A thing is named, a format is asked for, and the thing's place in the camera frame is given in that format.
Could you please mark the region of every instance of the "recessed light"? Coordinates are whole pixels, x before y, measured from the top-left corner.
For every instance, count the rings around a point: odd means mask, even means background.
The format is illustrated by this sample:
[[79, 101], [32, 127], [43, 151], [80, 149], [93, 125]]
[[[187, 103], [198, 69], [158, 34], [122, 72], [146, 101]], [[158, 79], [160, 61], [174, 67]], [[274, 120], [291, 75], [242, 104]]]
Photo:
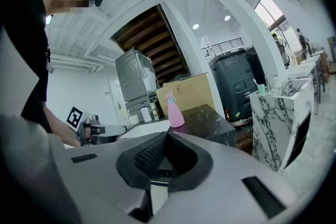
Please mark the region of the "recessed light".
[[51, 19], [52, 19], [52, 15], [49, 15], [46, 17], [46, 25], [50, 25]]

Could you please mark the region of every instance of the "green cup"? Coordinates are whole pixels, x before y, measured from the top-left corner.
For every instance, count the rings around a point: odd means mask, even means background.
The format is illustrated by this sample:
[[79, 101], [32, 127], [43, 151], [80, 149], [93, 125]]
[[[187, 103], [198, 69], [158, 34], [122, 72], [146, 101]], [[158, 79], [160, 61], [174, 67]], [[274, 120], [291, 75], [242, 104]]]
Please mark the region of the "green cup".
[[259, 94], [265, 94], [265, 84], [258, 85]]

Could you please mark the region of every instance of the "white marble island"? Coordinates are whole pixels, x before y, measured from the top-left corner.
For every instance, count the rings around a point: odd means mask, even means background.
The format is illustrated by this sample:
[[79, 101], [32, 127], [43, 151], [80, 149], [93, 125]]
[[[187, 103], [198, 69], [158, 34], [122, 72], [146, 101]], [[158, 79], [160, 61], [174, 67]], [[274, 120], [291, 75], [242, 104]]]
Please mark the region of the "white marble island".
[[255, 92], [249, 96], [253, 116], [252, 156], [278, 172], [286, 168], [293, 149], [301, 143], [296, 142], [298, 130], [303, 122], [309, 124], [305, 120], [312, 116], [314, 104], [311, 79], [281, 84], [282, 87], [265, 94]]

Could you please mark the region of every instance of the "black metal railing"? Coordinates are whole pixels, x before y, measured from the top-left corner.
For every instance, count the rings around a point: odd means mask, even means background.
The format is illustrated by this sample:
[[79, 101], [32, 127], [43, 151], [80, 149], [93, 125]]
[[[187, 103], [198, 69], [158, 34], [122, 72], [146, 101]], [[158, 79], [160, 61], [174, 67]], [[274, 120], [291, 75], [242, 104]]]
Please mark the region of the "black metal railing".
[[244, 43], [241, 38], [232, 39], [222, 43], [212, 45], [211, 47], [203, 48], [204, 56], [210, 56], [212, 54], [221, 54], [222, 52], [229, 51], [234, 48], [243, 47]]

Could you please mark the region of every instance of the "box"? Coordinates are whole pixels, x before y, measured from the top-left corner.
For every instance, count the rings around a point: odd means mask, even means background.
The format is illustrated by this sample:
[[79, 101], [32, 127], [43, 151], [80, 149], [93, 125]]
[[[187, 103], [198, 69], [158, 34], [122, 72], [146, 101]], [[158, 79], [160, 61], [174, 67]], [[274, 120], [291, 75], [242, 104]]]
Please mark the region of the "box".
[[204, 104], [208, 104], [212, 109], [215, 109], [208, 78], [205, 73], [181, 81], [164, 83], [161, 89], [156, 90], [156, 95], [164, 115], [168, 115], [166, 95], [170, 91], [174, 92], [176, 105], [181, 111]]

